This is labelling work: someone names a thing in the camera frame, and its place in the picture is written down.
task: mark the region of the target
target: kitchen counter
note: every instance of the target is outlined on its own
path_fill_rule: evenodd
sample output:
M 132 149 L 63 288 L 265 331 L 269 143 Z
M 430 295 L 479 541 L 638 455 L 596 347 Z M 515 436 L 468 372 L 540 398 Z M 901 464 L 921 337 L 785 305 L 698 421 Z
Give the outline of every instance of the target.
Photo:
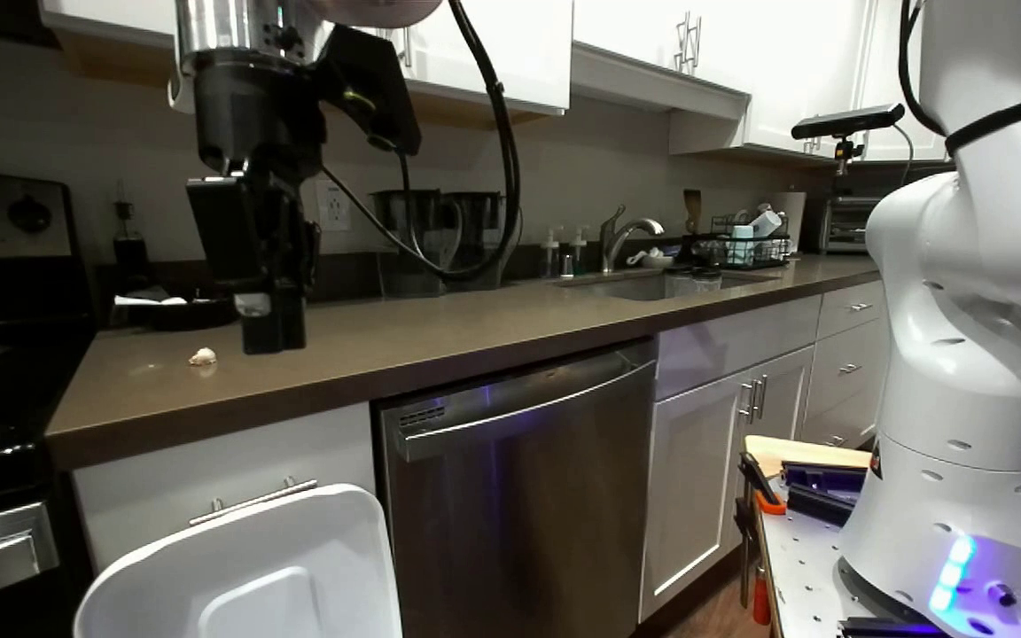
M 241 331 L 103 331 L 47 443 L 61 468 L 209 438 L 356 402 L 461 383 L 786 297 L 877 279 L 870 260 L 802 254 L 765 284 L 667 300 L 559 284 L 308 310 L 308 347 L 245 355 Z

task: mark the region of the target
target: stainless steel dishwasher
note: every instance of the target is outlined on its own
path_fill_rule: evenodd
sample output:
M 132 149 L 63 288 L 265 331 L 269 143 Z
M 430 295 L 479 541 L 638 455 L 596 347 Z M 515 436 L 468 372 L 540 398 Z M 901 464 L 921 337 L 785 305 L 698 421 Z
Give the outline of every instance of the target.
M 655 347 L 378 403 L 404 638 L 625 638 Z

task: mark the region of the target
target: bottle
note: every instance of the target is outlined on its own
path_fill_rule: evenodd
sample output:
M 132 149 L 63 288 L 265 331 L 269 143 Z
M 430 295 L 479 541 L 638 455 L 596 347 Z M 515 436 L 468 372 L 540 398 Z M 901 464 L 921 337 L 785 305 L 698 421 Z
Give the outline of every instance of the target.
M 113 234 L 113 260 L 119 273 L 150 270 L 150 244 L 132 225 L 132 203 L 113 203 L 118 234 Z
M 584 226 L 577 226 L 576 229 L 576 244 L 570 244 L 570 270 L 576 270 L 576 278 L 581 278 L 584 273 Z
M 552 279 L 559 278 L 559 226 L 550 226 L 547 242 L 541 242 L 541 278 Z

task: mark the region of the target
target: white cabinet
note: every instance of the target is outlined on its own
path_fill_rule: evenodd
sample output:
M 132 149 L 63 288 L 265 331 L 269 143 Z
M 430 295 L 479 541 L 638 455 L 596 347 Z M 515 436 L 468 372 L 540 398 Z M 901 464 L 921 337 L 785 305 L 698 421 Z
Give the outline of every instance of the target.
M 823 297 L 812 383 L 793 438 L 853 443 L 877 427 L 886 360 L 883 288 L 863 284 Z
M 570 106 L 570 0 L 468 0 L 463 10 L 512 104 L 550 115 Z M 43 0 L 43 21 L 56 27 L 63 41 L 82 37 L 156 49 L 171 49 L 174 41 L 174 0 Z M 398 46 L 402 70 L 414 88 L 483 96 L 479 67 L 447 4 L 410 27 L 365 32 L 385 37 Z
M 375 493 L 368 403 L 73 472 L 96 566 L 288 481 L 350 481 Z
M 719 555 L 736 550 L 740 532 L 733 524 L 733 499 L 746 493 L 746 475 L 736 461 L 746 455 L 749 436 L 779 436 L 791 438 L 799 427 L 799 410 L 807 385 L 812 347 L 799 347 L 791 355 L 769 357 L 736 375 L 736 421 L 728 448 L 728 477 L 722 477 L 722 528 L 719 528 Z
M 506 101 L 522 106 L 570 106 L 570 0 L 468 0 L 463 4 Z M 404 78 L 430 92 L 483 96 L 483 78 L 447 4 L 392 37 Z
M 43 21 L 53 32 L 103 32 L 129 41 L 171 46 L 178 32 L 174 0 L 43 0 Z
M 733 0 L 711 4 L 702 73 L 740 86 L 753 106 L 736 123 L 672 116 L 672 153 L 769 149 L 830 160 L 830 137 L 793 143 L 812 115 L 853 106 L 858 57 L 873 0 Z
M 661 333 L 643 622 L 736 547 L 746 436 L 791 436 L 818 297 Z
M 858 78 L 858 106 L 879 106 L 879 104 L 903 104 L 901 82 L 896 82 L 896 49 L 901 49 L 901 0 L 877 0 L 870 24 L 865 24 L 865 53 L 863 53 L 863 78 Z M 911 37 L 911 86 L 918 88 L 918 67 L 921 67 L 921 24 L 915 24 Z M 927 123 L 918 123 L 911 115 L 903 115 L 901 132 L 883 127 L 870 132 L 865 137 L 865 160 L 879 164 L 903 164 L 903 160 L 945 160 L 943 137 L 932 135 Z
M 652 410 L 643 622 L 722 555 L 728 451 L 740 434 L 746 383 L 715 378 Z
M 576 41 L 609 49 L 643 65 L 698 73 L 708 0 L 577 0 Z
M 758 436 L 793 436 L 805 383 L 812 375 L 812 347 L 791 352 L 754 369 L 754 427 Z

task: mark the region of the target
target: kitchen appliance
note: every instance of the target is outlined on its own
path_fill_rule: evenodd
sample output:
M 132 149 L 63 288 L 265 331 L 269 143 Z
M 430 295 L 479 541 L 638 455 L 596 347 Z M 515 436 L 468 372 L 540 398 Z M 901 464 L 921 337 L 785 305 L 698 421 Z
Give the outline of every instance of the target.
M 437 188 L 422 193 L 373 193 L 375 216 L 390 234 L 418 244 L 437 267 L 449 267 L 461 249 L 461 226 L 453 209 L 442 206 Z M 384 297 L 427 297 L 442 295 L 442 279 L 414 267 L 404 253 L 375 254 L 375 279 Z
M 834 193 L 823 206 L 818 249 L 865 254 L 865 225 L 879 197 L 879 193 Z
M 407 638 L 638 625 L 655 345 L 375 403 Z
M 67 188 L 0 177 L 0 636 L 67 636 L 89 581 L 67 485 L 43 455 L 89 340 Z
M 453 253 L 453 270 L 468 270 L 483 262 L 488 253 L 501 249 L 505 238 L 505 195 L 501 193 L 449 193 L 442 195 L 442 206 L 453 214 L 459 225 L 459 253 Z M 512 253 L 487 270 L 483 278 L 472 279 L 449 279 L 449 291 L 479 291 L 479 288 L 501 288 L 505 270 L 506 270 Z

